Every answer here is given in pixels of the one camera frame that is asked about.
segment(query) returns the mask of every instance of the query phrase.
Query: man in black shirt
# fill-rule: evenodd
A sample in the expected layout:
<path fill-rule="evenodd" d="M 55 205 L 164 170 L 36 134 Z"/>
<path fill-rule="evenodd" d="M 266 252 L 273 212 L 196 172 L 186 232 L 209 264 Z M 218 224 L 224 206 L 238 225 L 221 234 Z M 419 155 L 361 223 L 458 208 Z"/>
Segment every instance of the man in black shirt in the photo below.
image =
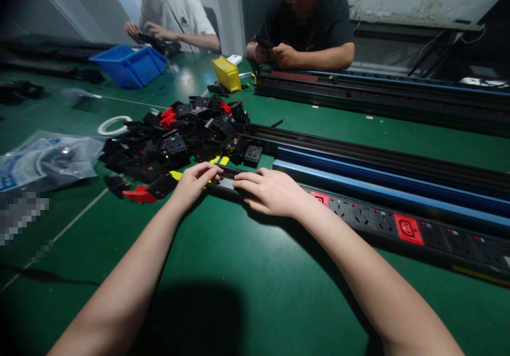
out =
<path fill-rule="evenodd" d="M 260 38 L 275 47 L 262 47 Z M 347 69 L 354 60 L 347 0 L 273 0 L 246 54 L 259 64 L 272 58 L 281 69 Z"/>

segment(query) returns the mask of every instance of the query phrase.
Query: black chair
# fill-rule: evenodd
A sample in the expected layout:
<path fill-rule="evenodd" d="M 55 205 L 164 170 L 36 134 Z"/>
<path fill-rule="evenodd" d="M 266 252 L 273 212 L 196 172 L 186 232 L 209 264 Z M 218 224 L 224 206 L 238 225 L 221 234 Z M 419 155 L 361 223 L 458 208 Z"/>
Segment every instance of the black chair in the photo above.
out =
<path fill-rule="evenodd" d="M 214 29 L 214 32 L 216 33 L 216 36 L 218 36 L 219 40 L 219 50 L 211 50 L 211 53 L 220 55 L 222 54 L 222 41 L 219 39 L 219 28 L 218 28 L 218 19 L 216 18 L 216 13 L 214 13 L 214 9 L 209 7 L 204 7 L 204 11 L 206 11 L 207 18 L 209 19 L 209 22 L 212 25 L 212 28 Z"/>

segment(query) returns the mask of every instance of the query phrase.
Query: blue plastic bin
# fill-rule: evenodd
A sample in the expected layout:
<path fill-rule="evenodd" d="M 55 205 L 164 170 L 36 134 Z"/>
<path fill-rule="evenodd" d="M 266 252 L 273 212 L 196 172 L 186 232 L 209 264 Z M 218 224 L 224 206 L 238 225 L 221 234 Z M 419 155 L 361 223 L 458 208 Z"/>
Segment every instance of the blue plastic bin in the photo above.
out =
<path fill-rule="evenodd" d="M 118 45 L 89 58 L 98 64 L 122 88 L 143 88 L 165 72 L 167 59 L 152 47 L 135 52 L 127 45 Z"/>

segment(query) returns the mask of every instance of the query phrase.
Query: green workbench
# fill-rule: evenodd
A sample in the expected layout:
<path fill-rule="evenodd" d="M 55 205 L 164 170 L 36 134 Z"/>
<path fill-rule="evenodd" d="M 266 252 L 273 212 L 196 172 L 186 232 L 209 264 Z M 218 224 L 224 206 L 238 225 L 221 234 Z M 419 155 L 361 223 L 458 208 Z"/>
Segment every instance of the green workbench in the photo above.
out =
<path fill-rule="evenodd" d="M 167 73 L 139 90 L 120 89 L 110 79 L 93 85 L 0 73 L 2 81 L 29 80 L 48 92 L 40 100 L 0 104 L 0 151 L 16 147 L 37 129 L 97 135 L 97 127 L 111 117 L 140 120 L 151 107 L 165 110 L 177 100 L 187 102 L 214 82 L 212 58 L 181 54 Z M 250 67 L 243 62 L 239 70 Z M 67 88 L 103 97 L 70 102 L 60 94 Z M 257 97 L 251 89 L 228 99 L 233 100 L 243 100 L 253 123 L 271 125 L 283 118 L 279 127 L 286 130 L 510 171 L 508 139 L 312 108 Z M 271 168 L 273 160 L 263 156 L 260 166 Z M 105 191 L 102 176 L 111 172 L 101 163 L 96 171 L 98 177 L 51 193 L 49 209 L 2 248 L 0 263 L 20 268 L 33 263 L 29 269 L 65 279 L 103 281 L 163 202 L 119 200 Z M 435 309 L 466 354 L 510 354 L 508 289 L 379 252 Z M 13 276 L 5 269 L 0 274 L 0 285 L 12 282 L 0 294 L 4 337 L 23 354 L 47 352 L 96 290 L 93 283 L 12 281 Z M 177 232 L 135 349 L 142 354 L 362 355 L 377 346 L 341 274 L 303 228 L 207 196 Z"/>

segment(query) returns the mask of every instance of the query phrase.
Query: hand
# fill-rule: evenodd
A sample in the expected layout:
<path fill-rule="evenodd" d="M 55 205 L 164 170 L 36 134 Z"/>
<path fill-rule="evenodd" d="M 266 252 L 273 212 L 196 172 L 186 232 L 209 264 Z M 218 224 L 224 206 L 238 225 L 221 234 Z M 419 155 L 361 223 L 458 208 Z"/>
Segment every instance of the hand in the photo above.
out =
<path fill-rule="evenodd" d="M 124 25 L 124 31 L 127 33 L 127 35 L 129 37 L 131 37 L 133 39 L 133 41 L 139 45 L 142 45 L 143 44 L 143 41 L 141 41 L 139 38 L 138 38 L 138 34 L 140 33 L 140 30 L 138 29 L 138 27 L 132 22 L 132 21 L 127 21 L 126 24 Z"/>
<path fill-rule="evenodd" d="M 182 212 L 188 210 L 202 193 L 209 181 L 219 181 L 224 170 L 209 162 L 187 168 L 181 176 L 174 193 L 170 197 L 172 204 L 178 204 Z"/>
<path fill-rule="evenodd" d="M 280 69 L 294 69 L 301 66 L 301 55 L 302 52 L 284 43 L 273 48 L 273 57 Z"/>
<path fill-rule="evenodd" d="M 250 207 L 263 214 L 296 218 L 309 204 L 317 199 L 304 191 L 287 174 L 260 168 L 256 173 L 241 173 L 235 176 L 232 186 L 245 189 L 260 201 L 245 199 Z"/>
<path fill-rule="evenodd" d="M 145 28 L 159 40 L 177 41 L 179 39 L 177 33 L 171 32 L 158 24 L 154 24 L 152 21 L 147 21 L 145 23 Z"/>
<path fill-rule="evenodd" d="M 259 43 L 255 45 L 255 61 L 257 64 L 265 64 L 269 61 L 270 56 L 267 49 L 263 48 Z"/>

